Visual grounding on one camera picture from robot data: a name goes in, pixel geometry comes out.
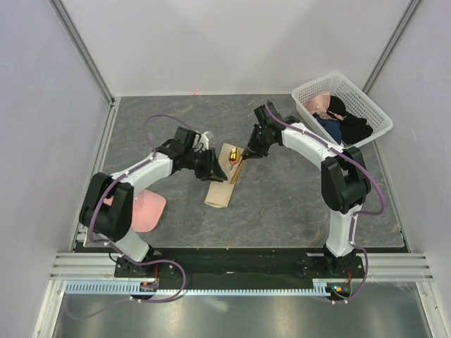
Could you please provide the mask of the aluminium front rail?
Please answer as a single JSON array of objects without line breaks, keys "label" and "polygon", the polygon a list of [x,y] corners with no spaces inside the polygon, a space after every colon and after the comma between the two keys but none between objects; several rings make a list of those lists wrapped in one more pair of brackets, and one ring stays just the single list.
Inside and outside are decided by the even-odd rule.
[{"label": "aluminium front rail", "polygon": [[420,253],[358,253],[345,263],[331,265],[311,249],[166,249],[166,263],[136,266],[108,253],[60,253],[51,270],[53,280],[112,280],[113,278],[188,277],[261,274],[288,275],[304,280],[423,282],[433,279],[426,257]]}]

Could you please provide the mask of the aluminium frame post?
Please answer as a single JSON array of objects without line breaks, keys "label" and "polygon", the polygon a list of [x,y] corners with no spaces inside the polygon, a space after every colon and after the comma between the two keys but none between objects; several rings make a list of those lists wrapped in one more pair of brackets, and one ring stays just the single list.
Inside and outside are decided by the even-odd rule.
[{"label": "aluminium frame post", "polygon": [[102,96],[106,99],[108,104],[112,106],[115,103],[115,97],[111,93],[105,79],[102,77],[99,68],[97,67],[91,53],[89,52],[86,43],[84,42],[80,32],[78,31],[68,9],[61,0],[49,0],[49,3],[56,15],[58,16],[61,24],[63,25],[65,31],[70,37],[75,49],[80,55],[83,63],[85,64],[88,72],[92,76],[92,79],[96,83]]},{"label": "aluminium frame post", "polygon": [[377,79],[383,72],[386,63],[389,61],[390,57],[394,53],[397,45],[399,44],[402,36],[407,31],[413,17],[422,5],[422,0],[410,0],[408,1],[407,7],[404,9],[400,19],[398,20],[393,32],[391,33],[388,41],[386,42],[378,60],[376,61],[369,77],[367,78],[362,91],[368,94],[373,86],[375,85]]}]

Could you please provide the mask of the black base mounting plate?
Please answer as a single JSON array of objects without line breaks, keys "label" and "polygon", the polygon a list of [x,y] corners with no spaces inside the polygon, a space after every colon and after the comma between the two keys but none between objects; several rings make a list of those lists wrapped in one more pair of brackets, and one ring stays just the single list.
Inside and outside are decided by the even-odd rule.
[{"label": "black base mounting plate", "polygon": [[262,273],[296,277],[357,279],[364,276],[364,260],[352,250],[336,258],[325,248],[158,248],[152,261],[166,259],[170,263],[138,266],[118,258],[115,277],[168,277],[180,264],[187,276],[195,273],[236,275]]}]

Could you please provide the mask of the colourful spoon green handle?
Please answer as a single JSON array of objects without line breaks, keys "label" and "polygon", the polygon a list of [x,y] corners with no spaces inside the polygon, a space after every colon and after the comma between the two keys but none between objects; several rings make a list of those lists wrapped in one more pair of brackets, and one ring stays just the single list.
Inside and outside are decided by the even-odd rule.
[{"label": "colourful spoon green handle", "polygon": [[234,169],[237,168],[237,166],[240,164],[242,160],[242,153],[241,149],[238,147],[233,147],[230,150],[230,153],[228,155],[228,162],[230,165],[230,172],[234,171]]}]

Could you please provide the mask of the white plastic basket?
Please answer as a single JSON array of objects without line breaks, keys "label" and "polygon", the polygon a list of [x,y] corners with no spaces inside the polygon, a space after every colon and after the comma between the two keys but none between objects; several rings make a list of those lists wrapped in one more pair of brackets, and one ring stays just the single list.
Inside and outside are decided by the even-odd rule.
[{"label": "white plastic basket", "polygon": [[303,121],[334,144],[361,147],[393,128],[391,118],[340,73],[302,84],[292,97]]}]

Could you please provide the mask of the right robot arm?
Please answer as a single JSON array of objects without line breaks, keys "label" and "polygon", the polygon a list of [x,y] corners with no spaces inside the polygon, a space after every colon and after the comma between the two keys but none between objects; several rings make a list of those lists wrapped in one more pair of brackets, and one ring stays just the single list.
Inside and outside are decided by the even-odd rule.
[{"label": "right robot arm", "polygon": [[258,123],[254,125],[244,159],[268,156],[278,144],[297,152],[313,163],[321,174],[321,196],[330,209],[329,235],[326,248],[330,255],[323,259],[324,272],[339,277],[348,269],[346,255],[354,247],[350,235],[362,209],[371,183],[360,150],[344,149],[310,131],[296,118],[282,118],[270,101],[254,109]]}]

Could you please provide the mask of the pink baseball cap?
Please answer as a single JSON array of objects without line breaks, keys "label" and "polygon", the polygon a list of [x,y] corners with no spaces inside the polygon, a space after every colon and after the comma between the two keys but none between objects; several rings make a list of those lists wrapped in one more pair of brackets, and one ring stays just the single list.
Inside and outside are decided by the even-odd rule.
[{"label": "pink baseball cap", "polygon": [[157,226],[166,207],[166,199],[144,190],[137,196],[128,192],[105,198],[104,204],[107,205],[107,213],[113,216],[114,230],[121,234],[128,230],[145,233],[151,232]]}]

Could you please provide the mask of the left aluminium frame post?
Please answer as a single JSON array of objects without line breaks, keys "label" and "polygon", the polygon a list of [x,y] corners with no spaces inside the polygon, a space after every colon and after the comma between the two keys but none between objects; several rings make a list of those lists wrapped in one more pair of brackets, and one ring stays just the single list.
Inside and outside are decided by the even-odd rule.
[{"label": "left aluminium frame post", "polygon": [[106,99],[108,104],[112,106],[115,103],[115,97],[111,93],[105,79],[102,77],[99,68],[97,67],[91,53],[89,52],[86,43],[84,42],[80,32],[78,31],[68,9],[61,0],[49,0],[49,3],[56,15],[58,16],[61,24],[63,25],[65,31],[70,37],[75,49],[80,55],[83,63],[85,64],[88,72],[92,76],[92,79],[96,83],[102,96]]}]

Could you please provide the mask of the beige cloth napkin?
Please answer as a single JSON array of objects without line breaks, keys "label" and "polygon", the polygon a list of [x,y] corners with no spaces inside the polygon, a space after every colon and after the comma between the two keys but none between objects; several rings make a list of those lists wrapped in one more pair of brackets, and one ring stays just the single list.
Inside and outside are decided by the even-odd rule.
[{"label": "beige cloth napkin", "polygon": [[224,182],[210,182],[209,189],[204,200],[204,203],[208,206],[214,208],[227,208],[230,202],[230,198],[233,194],[233,190],[235,184],[231,184],[230,181],[233,178],[233,175],[237,171],[238,164],[232,165],[229,161],[230,152],[234,149],[238,149],[240,153],[244,151],[244,149],[240,147],[233,146],[232,144],[224,143],[219,157],[218,162],[223,170],[223,172],[227,176],[227,180]]}]

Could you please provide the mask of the yellow plastic knife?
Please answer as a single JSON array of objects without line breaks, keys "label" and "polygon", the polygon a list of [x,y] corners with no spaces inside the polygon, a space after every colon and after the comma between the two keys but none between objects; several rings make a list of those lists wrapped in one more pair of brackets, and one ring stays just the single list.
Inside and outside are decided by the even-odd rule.
[{"label": "yellow plastic knife", "polygon": [[235,184],[240,176],[240,173],[242,171],[243,165],[245,163],[245,160],[241,160],[240,163],[237,165],[237,169],[235,173],[232,176],[232,179],[230,180],[231,184]]}]

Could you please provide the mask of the black clothes in basket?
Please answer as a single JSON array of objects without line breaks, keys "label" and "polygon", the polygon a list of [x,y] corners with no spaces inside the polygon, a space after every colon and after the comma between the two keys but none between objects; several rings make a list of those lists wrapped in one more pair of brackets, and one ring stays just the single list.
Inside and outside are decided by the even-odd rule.
[{"label": "black clothes in basket", "polygon": [[356,144],[373,134],[373,128],[366,118],[359,118],[347,112],[344,102],[337,96],[331,96],[327,116],[340,123],[342,142]]}]

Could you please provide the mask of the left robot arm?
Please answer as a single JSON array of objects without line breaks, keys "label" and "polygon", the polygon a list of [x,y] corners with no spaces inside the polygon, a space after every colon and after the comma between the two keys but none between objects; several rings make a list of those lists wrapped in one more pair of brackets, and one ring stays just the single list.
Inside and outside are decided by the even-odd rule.
[{"label": "left robot arm", "polygon": [[150,256],[151,247],[132,229],[133,202],[152,184],[180,170],[191,170],[201,181],[228,179],[206,137],[179,127],[173,138],[129,168],[92,176],[79,213],[87,240],[106,244],[124,255],[138,276],[152,274],[155,261]]}]

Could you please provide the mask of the right aluminium frame post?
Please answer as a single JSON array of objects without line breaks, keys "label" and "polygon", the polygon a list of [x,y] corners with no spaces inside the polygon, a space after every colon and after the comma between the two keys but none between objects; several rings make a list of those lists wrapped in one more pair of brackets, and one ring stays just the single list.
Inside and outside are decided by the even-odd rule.
[{"label": "right aluminium frame post", "polygon": [[410,0],[408,1],[407,7],[404,9],[400,19],[398,20],[393,32],[391,33],[388,41],[386,42],[378,60],[376,61],[369,77],[367,78],[362,91],[368,94],[373,86],[375,85],[377,79],[383,72],[386,63],[389,61],[390,57],[394,53],[397,45],[399,44],[402,36],[407,31],[413,17],[422,5],[422,0]]}]

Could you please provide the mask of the pink cloth in basket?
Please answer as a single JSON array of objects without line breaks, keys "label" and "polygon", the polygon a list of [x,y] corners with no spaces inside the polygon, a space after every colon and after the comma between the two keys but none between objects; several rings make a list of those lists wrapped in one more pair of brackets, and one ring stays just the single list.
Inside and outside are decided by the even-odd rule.
[{"label": "pink cloth in basket", "polygon": [[317,114],[326,114],[328,108],[330,106],[330,92],[321,92],[317,94],[315,97],[310,99],[304,107],[310,112],[312,115]]}]

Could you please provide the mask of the navy cloth in basket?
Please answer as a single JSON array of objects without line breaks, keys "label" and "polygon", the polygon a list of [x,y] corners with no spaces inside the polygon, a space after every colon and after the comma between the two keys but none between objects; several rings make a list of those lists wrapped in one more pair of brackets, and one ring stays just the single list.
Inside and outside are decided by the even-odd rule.
[{"label": "navy cloth in basket", "polygon": [[342,133],[340,130],[340,123],[335,120],[323,119],[317,114],[314,114],[319,125],[334,139],[337,144],[342,144]]}]

